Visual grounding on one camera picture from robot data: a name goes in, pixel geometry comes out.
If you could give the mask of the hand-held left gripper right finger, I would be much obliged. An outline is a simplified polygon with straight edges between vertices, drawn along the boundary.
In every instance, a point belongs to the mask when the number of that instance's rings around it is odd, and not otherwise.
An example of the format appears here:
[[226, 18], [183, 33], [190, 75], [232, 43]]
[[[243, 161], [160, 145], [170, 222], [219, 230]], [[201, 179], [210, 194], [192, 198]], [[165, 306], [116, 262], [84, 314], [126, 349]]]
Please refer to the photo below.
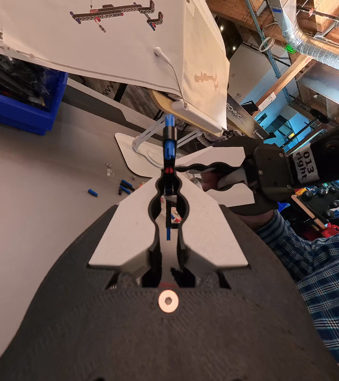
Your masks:
[[226, 272], [248, 267], [234, 232], [217, 201], [176, 173], [178, 287], [231, 287]]

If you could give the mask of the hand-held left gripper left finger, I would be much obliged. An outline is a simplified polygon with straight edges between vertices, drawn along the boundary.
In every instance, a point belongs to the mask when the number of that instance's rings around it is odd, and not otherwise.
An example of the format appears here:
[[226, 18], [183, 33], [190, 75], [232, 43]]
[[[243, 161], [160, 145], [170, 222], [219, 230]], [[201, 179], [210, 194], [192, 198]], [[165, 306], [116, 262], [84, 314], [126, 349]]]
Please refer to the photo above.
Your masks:
[[89, 266], [129, 273], [143, 287], [157, 287], [162, 278], [159, 226], [162, 179], [155, 176], [122, 200], [105, 229]]

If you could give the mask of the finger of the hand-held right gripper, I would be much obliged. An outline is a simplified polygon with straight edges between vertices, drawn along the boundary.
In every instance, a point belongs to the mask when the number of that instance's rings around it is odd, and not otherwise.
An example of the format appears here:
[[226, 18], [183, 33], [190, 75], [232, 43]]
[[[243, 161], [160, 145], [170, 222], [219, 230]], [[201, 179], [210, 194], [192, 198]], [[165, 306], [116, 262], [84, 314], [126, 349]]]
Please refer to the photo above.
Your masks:
[[219, 205], [226, 207], [238, 207], [255, 203], [254, 193], [244, 183], [234, 184], [231, 188], [224, 191], [211, 189], [206, 194]]
[[231, 173], [239, 168], [246, 158], [243, 147], [207, 147], [192, 154], [176, 159], [178, 172], [189, 171], [201, 174], [210, 171]]

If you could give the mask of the black toy beam assembly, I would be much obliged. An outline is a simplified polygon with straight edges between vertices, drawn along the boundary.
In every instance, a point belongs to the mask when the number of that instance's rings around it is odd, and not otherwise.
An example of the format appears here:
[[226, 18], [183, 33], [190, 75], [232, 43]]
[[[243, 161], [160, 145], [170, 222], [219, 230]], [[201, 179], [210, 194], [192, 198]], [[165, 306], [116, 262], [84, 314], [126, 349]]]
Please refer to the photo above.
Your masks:
[[177, 129], [175, 117], [172, 114], [165, 116], [163, 129], [163, 179], [165, 196], [177, 195], [179, 184], [176, 178], [175, 161], [177, 150]]

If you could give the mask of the person's right forearm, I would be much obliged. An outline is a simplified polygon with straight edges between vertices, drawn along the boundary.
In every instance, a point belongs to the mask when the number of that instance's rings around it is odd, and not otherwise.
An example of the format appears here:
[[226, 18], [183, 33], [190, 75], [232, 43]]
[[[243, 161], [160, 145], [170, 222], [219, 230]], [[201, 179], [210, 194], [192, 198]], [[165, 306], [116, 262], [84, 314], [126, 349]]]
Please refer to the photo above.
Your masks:
[[319, 336], [339, 364], [339, 233], [307, 241], [278, 211], [256, 233], [296, 282]]

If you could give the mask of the person's right hand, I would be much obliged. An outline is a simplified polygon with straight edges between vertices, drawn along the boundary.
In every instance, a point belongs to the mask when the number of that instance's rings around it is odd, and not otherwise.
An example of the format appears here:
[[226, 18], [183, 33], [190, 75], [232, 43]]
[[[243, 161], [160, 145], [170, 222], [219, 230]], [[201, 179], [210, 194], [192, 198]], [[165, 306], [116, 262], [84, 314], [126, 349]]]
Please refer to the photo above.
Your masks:
[[203, 191], [218, 190], [218, 182], [225, 177], [225, 173], [217, 171], [208, 171], [201, 173], [201, 184]]

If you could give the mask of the black toy set box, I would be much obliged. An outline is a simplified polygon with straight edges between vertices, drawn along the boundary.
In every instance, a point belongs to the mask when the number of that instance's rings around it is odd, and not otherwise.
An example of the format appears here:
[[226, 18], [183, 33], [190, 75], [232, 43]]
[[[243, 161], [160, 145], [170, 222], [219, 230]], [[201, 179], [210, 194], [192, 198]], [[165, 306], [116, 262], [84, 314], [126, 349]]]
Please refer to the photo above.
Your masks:
[[246, 136], [261, 140], [267, 140], [270, 137], [262, 126], [229, 94], [227, 94], [226, 110], [227, 123], [235, 126]]

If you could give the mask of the black dumbbell rack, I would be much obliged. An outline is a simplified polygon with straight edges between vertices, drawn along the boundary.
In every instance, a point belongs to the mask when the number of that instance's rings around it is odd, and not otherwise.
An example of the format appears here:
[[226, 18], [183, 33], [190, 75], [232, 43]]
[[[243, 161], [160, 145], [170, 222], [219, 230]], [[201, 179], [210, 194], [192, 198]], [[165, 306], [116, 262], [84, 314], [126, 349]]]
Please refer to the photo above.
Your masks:
[[339, 218], [339, 181], [298, 188], [290, 199], [292, 220], [306, 226], [324, 228]]

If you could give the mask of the white wooden book stand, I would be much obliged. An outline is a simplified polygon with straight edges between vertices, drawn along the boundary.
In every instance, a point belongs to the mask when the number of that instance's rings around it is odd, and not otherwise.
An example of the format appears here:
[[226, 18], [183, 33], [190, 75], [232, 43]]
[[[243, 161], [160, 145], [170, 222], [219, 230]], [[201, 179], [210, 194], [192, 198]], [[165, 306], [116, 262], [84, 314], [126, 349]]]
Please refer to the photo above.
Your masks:
[[221, 120], [222, 124], [220, 124], [191, 104], [188, 104], [188, 108], [184, 109], [182, 101], [173, 101], [169, 96], [163, 95], [156, 90], [150, 89], [149, 93], [154, 103], [164, 112], [164, 115], [136, 138], [122, 133], [115, 134], [115, 139], [124, 160], [135, 175], [153, 178], [160, 174], [163, 167], [162, 146], [151, 144], [148, 139], [154, 134], [163, 131], [165, 117], [168, 114], [172, 114], [175, 119], [194, 127], [193, 131], [178, 140], [177, 148], [182, 147], [203, 133], [221, 137], [223, 131], [227, 130], [226, 112], [224, 113], [224, 119]]

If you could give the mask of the blue plastic parts bin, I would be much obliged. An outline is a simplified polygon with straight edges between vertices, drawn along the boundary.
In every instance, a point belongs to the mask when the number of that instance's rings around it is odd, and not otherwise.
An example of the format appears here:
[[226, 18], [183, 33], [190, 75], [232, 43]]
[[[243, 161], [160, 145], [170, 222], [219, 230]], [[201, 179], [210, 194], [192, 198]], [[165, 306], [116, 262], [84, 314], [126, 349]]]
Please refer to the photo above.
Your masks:
[[0, 123], [37, 135], [51, 131], [66, 89], [68, 73], [59, 72], [48, 111], [0, 94]]

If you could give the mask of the white instruction booklet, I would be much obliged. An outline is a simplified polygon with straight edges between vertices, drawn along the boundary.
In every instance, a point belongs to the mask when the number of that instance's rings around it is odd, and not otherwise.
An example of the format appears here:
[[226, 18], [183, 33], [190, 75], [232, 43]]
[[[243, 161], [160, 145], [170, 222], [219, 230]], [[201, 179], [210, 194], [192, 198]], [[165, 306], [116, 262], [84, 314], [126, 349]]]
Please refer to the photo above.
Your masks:
[[0, 54], [181, 97], [155, 47], [187, 104], [222, 124], [229, 60], [206, 1], [0, 1]]

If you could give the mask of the pile of clear parts bags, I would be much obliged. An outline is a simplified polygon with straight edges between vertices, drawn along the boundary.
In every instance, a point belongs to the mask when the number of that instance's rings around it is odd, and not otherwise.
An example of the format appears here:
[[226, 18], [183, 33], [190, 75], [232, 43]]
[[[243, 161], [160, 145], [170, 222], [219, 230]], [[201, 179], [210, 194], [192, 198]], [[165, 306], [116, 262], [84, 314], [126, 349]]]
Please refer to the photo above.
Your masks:
[[51, 111], [63, 72], [0, 55], [0, 95]]

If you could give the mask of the silver ventilation duct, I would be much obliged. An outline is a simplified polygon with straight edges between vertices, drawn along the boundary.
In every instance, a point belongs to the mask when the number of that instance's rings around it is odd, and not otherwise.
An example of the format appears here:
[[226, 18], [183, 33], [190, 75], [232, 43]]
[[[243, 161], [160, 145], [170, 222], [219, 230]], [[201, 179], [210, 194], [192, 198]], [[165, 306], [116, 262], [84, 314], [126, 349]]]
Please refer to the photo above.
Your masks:
[[297, 21], [295, 0], [269, 0], [274, 20], [288, 44], [301, 55], [339, 70], [339, 43], [304, 32]]

